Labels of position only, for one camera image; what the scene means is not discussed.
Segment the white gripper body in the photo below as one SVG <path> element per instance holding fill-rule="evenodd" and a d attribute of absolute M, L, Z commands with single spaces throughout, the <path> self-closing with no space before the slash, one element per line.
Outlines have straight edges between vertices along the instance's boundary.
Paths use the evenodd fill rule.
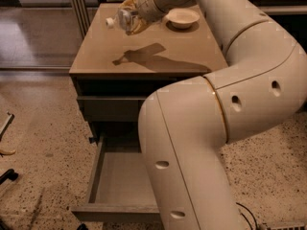
<path fill-rule="evenodd" d="M 173 7 L 173 0 L 136 0 L 136 8 L 141 18 L 156 22 Z"/>

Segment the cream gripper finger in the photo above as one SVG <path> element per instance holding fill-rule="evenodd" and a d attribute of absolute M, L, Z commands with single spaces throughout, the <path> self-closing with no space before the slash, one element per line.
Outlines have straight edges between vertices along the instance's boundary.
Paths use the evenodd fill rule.
<path fill-rule="evenodd" d="M 151 26 L 151 23 L 140 17 L 133 17 L 131 21 L 127 24 L 126 34 L 127 35 L 137 35 Z"/>
<path fill-rule="evenodd" d="M 120 6 L 120 9 L 127 11 L 136 11 L 137 10 L 137 0 L 125 0 Z"/>

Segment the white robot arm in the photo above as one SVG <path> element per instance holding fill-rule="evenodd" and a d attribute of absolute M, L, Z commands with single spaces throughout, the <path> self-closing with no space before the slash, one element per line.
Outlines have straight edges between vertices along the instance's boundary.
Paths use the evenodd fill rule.
<path fill-rule="evenodd" d="M 143 103 L 140 146 L 165 230 L 245 230 L 218 150 L 274 127 L 307 96 L 299 43 L 248 0 L 125 0 L 128 35 L 198 5 L 227 67 L 165 86 Z"/>

